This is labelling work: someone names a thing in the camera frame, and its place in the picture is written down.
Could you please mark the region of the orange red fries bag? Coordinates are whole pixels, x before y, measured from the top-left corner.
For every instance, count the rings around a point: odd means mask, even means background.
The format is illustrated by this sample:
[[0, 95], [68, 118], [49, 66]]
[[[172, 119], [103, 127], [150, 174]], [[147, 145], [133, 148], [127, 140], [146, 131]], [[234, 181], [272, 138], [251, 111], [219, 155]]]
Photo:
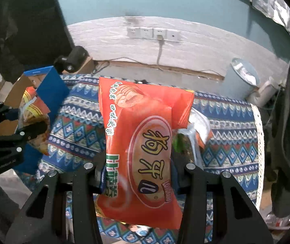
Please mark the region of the orange red fries bag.
[[33, 148], [44, 155], [48, 155], [48, 138], [50, 135], [49, 113], [49, 108], [37, 94], [36, 89], [33, 86], [27, 87], [19, 105], [18, 128], [40, 121], [45, 121], [48, 124], [48, 129], [45, 133], [29, 141], [29, 144]]

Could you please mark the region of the red chip bag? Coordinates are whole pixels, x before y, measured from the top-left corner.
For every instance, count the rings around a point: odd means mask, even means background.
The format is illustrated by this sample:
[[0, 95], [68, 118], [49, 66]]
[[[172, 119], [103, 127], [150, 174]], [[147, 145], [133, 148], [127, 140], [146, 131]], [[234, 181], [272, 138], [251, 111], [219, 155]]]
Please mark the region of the red chip bag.
[[127, 224], [178, 229], [182, 212], [171, 186], [173, 131], [186, 128], [193, 92], [99, 79], [106, 135], [106, 186], [98, 213]]

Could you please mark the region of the blue cardboard box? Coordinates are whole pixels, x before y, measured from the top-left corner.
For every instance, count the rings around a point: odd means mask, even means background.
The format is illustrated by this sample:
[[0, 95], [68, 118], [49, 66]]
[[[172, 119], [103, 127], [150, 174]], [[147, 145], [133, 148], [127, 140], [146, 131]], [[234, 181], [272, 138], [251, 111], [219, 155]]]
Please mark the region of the blue cardboard box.
[[14, 83], [4, 104], [18, 109], [14, 121], [0, 123], [0, 135], [12, 135], [22, 127], [44, 121], [47, 131], [24, 146], [24, 161], [13, 169], [34, 174], [39, 161], [48, 154], [48, 137], [51, 125], [69, 89], [52, 66], [24, 72]]

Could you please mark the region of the small cardboard box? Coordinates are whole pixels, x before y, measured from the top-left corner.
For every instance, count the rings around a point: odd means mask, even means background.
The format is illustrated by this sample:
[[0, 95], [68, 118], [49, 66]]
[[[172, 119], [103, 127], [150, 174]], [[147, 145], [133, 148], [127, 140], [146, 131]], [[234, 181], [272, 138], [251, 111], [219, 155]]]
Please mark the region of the small cardboard box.
[[92, 57], [87, 57], [81, 68], [73, 74], [90, 74], [95, 69], [94, 60]]

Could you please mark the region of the green peanut snack bag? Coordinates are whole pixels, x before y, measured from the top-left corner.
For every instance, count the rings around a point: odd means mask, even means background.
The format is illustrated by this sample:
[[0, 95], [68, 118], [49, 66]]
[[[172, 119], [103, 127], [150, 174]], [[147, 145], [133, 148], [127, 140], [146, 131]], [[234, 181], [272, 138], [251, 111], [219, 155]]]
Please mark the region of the green peanut snack bag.
[[203, 161], [197, 140], [198, 133], [190, 125], [189, 128], [179, 129], [173, 137], [173, 148], [183, 155], [188, 162], [203, 170]]

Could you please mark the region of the black hanging garment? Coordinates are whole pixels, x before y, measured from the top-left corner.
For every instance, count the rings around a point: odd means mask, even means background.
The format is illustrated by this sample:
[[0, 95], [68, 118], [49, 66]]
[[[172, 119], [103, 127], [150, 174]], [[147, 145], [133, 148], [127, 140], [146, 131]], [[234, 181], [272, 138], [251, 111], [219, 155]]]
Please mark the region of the black hanging garment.
[[0, 0], [0, 74], [14, 83], [23, 72], [53, 65], [72, 50], [58, 0]]

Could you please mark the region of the blue patterned tablecloth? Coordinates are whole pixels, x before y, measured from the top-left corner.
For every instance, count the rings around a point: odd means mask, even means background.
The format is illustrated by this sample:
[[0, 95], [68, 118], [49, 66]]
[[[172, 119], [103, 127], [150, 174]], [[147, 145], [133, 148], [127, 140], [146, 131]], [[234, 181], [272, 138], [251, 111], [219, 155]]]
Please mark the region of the blue patterned tablecloth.
[[[99, 106], [100, 78], [90, 74], [62, 76], [69, 94], [63, 100], [51, 127], [48, 155], [41, 158], [34, 174], [18, 174], [30, 190], [34, 190], [51, 170], [60, 173], [76, 171], [83, 164], [91, 162], [98, 153], [106, 154], [104, 120]], [[203, 169], [213, 174], [229, 171], [254, 205], [259, 205], [262, 192], [263, 134], [255, 120], [257, 108], [244, 101], [190, 92], [194, 94], [192, 107], [209, 119], [213, 132], [213, 138], [205, 148], [199, 147]], [[182, 211], [185, 197], [177, 194], [179, 184], [175, 160], [188, 162], [172, 147], [171, 186]], [[104, 192], [105, 186], [106, 170], [101, 180], [102, 191], [94, 196], [95, 208], [96, 200]], [[100, 215], [97, 208], [96, 215], [100, 232], [114, 239], [129, 243], [175, 243], [177, 240], [177, 229], [127, 224]]]

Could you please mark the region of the orange chip bag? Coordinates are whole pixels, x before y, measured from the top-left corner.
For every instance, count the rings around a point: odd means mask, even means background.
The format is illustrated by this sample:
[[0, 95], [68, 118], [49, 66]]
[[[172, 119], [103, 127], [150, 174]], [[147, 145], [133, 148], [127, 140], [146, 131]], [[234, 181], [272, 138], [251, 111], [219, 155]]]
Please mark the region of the orange chip bag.
[[213, 138], [209, 119], [192, 107], [188, 122], [197, 132], [196, 140], [199, 146], [204, 149], [207, 142]]

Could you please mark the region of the white appliance by bin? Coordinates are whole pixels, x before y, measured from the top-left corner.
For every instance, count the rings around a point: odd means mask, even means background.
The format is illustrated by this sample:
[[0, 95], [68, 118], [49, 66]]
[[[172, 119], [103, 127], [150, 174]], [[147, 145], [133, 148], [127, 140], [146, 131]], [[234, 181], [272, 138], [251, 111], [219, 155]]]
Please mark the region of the white appliance by bin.
[[252, 92], [246, 100], [257, 107], [263, 107], [278, 90], [279, 84], [277, 81], [269, 77], [268, 80], [258, 90]]

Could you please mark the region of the light blue waste bin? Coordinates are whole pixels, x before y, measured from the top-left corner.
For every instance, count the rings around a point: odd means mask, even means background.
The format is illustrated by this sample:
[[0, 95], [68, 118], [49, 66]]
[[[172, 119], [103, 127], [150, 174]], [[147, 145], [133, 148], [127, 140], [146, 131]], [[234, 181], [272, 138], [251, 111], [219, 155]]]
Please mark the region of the light blue waste bin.
[[233, 58], [219, 88], [219, 94], [231, 99], [245, 100], [259, 83], [257, 71], [250, 62]]

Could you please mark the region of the white wall sockets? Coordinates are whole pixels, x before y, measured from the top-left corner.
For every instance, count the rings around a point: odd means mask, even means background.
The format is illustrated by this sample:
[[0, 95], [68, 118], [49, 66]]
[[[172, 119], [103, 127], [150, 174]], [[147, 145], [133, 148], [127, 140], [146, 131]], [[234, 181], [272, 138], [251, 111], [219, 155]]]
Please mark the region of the white wall sockets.
[[181, 34], [178, 30], [164, 28], [128, 27], [127, 36], [131, 39], [179, 42]]

